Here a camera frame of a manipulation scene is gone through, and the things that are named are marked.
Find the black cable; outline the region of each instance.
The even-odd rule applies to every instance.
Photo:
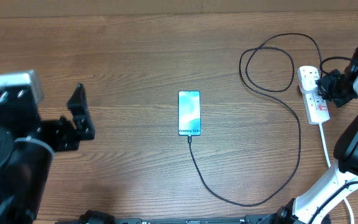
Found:
[[[253,203],[253,204],[241,204],[241,203],[232,202],[232,201],[230,201],[230,200],[228,200],[228,199],[225,199],[225,198],[219,196],[218,194],[216,194],[215,192],[213,192],[213,191],[208,187],[208,185],[205,183],[204,178],[203,178],[203,176],[201,175],[201,172],[200,172],[200,170],[199,170],[199,168],[198,168],[198,166],[197,166],[197,163],[196,163],[196,160],[195,160],[195,158],[194,158],[193,152],[191,151],[191,136],[188,136],[188,143],[189,143],[189,149],[190,149],[191,158],[193,159],[193,162],[194,162],[194,165],[195,165],[195,167],[196,167],[196,169],[197,169],[198,175],[200,176],[200,179],[201,179],[202,183],[204,184],[205,188],[206,188],[211,194],[213,194],[215,197],[217,197],[217,198],[219,198],[219,199],[221,199],[221,200],[223,200],[223,201],[225,201],[225,202],[227,202],[227,203],[231,203],[231,204],[233,204],[233,205],[238,205],[238,206],[242,206],[242,207],[254,207],[254,206],[258,206],[258,205],[261,205],[261,204],[267,202],[267,201],[270,200],[272,197],[274,197],[274,195],[276,195],[277,193],[279,193],[279,191],[281,191],[281,189],[283,189],[283,188],[291,181],[292,177],[295,175],[295,173],[296,173],[296,171],[298,170],[298,167],[299,167],[299,163],[300,163],[300,159],[301,159],[301,123],[300,123],[300,120],[299,120],[298,115],[297,115],[286,103],[284,103],[283,101],[279,100],[278,98],[276,98],[276,97],[274,97],[274,96],[270,96],[270,95],[268,95],[268,94],[266,94],[266,93],[261,93],[261,92],[259,92],[259,91],[257,91],[257,90],[254,90],[253,88],[251,88],[251,87],[246,83],[246,81],[244,80],[244,77],[242,76],[242,72],[241,72],[242,57],[244,56],[245,53],[250,52],[250,51],[253,50],[254,52],[253,52],[252,55],[249,57],[248,62],[247,62],[247,66],[246,66],[246,75],[247,75],[248,80],[249,80],[255,87],[257,87],[257,88],[259,88],[259,89],[261,89],[261,90],[265,90],[265,91],[269,91],[269,92],[283,92],[283,91],[287,90],[287,89],[291,86],[291,84],[292,84],[292,82],[293,82],[293,79],[294,79],[294,76],[295,76],[295,68],[294,68],[293,59],[292,59],[291,55],[290,55],[289,53],[287,53],[285,50],[282,50],[282,49],[277,48],[277,47],[264,47],[264,45],[265,45],[268,41],[272,40],[273,38],[280,37],[280,36],[283,36],[283,35],[301,35],[301,36],[304,36],[304,37],[309,38],[309,39],[315,44],[315,46],[316,46],[316,48],[317,48],[318,56],[319,56],[319,59],[320,59],[320,63],[322,62],[320,49],[319,49],[319,47],[318,47],[316,41],[314,41],[313,38],[311,38],[310,36],[305,35],[305,34],[297,34],[297,33],[278,34],[278,35],[275,35],[275,36],[273,36],[273,37],[267,39],[267,40],[266,40],[265,42],[263,42],[259,47],[254,48],[254,49],[246,50],[244,53],[242,53],[242,55],[241,55],[241,57],[240,57],[240,62],[239,62],[239,75],[240,75],[240,78],[241,78],[242,82],[244,83],[244,85],[245,85],[248,89],[250,89],[250,90],[254,91],[255,93],[258,93],[258,94],[260,94],[260,95],[262,95],[262,96],[267,96],[267,97],[269,97],[269,98],[271,98],[271,99],[273,99],[273,100],[276,100],[276,101],[280,102],[281,104],[283,104],[283,105],[291,112],[291,114],[295,117],[296,121],[298,122],[298,130],[299,130],[299,151],[298,151],[298,160],[297,160],[297,162],[296,162],[295,169],[294,169],[294,171],[292,172],[291,176],[288,178],[288,180],[287,180],[278,190],[276,190],[271,196],[267,197],[265,200],[263,200],[263,201],[261,201],[261,202],[258,202],[258,203]],[[292,64],[292,78],[291,78],[290,84],[289,84],[287,87],[285,87],[284,89],[282,89],[282,90],[269,90],[269,89],[263,88],[263,87],[261,87],[261,86],[258,86],[256,83],[254,83],[254,82],[250,79],[250,77],[249,77],[249,75],[248,75],[248,71],[247,71],[248,65],[249,65],[249,62],[250,62],[251,58],[255,55],[256,51],[258,51],[258,50],[260,50],[260,49],[279,50],[279,51],[285,53],[285,54],[290,58],[291,64]]]
[[[329,57],[329,58],[326,58],[324,59],[322,62],[320,62],[320,70],[321,70],[321,73],[324,73],[326,75],[331,75],[330,73],[326,72],[323,70],[323,64],[329,60],[337,60],[337,59],[340,59],[340,60],[348,60],[354,64],[357,64],[358,65],[358,60],[354,60],[354,59],[351,59],[351,58],[348,58],[348,57]]]
[[[337,191],[335,191],[335,193],[330,196],[327,201],[325,201],[322,206],[320,206],[319,208],[317,208],[316,212],[313,214],[313,216],[311,217],[309,224],[312,224],[313,221],[315,220],[315,218],[318,216],[318,214],[320,214],[320,212],[322,211],[322,209],[327,206],[327,204],[332,201],[336,196],[338,196],[344,189],[348,188],[350,185],[353,184],[358,184],[358,181],[352,181],[352,182],[348,182],[346,184],[344,184],[340,189],[338,189]]]

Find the phone screen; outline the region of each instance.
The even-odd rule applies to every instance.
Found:
[[[200,91],[180,91],[178,100],[179,135],[201,134]]]

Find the white power strip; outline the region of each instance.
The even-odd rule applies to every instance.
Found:
[[[305,103],[309,124],[319,124],[329,120],[327,103],[318,95],[319,72],[313,66],[302,66],[298,69],[299,87]]]

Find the wooden table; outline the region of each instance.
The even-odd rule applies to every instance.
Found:
[[[297,77],[288,91],[273,95],[300,117],[301,164],[288,186],[261,206],[214,198],[198,177],[186,137],[177,134],[178,91],[200,90],[203,133],[193,138],[193,149],[209,186],[240,203],[277,190],[296,164],[297,123],[282,105],[244,87],[238,61],[244,50],[285,32],[312,36],[324,58],[351,57],[358,11],[0,19],[0,73],[39,72],[45,119],[70,116],[65,103],[84,83],[97,132],[78,151],[56,155],[36,224],[75,219],[87,209],[121,218],[241,217],[273,213],[303,194],[327,167]],[[287,50],[295,69],[318,66],[316,49],[304,37],[269,44]],[[291,79],[291,64],[281,52],[263,50],[249,72],[259,85],[279,89]],[[324,127],[332,155],[358,114],[358,101],[329,110]],[[358,223],[358,191],[349,201]],[[334,223],[348,223],[343,203],[331,215]]]

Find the wall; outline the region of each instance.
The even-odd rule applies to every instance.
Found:
[[[358,0],[0,0],[0,18],[358,10]]]

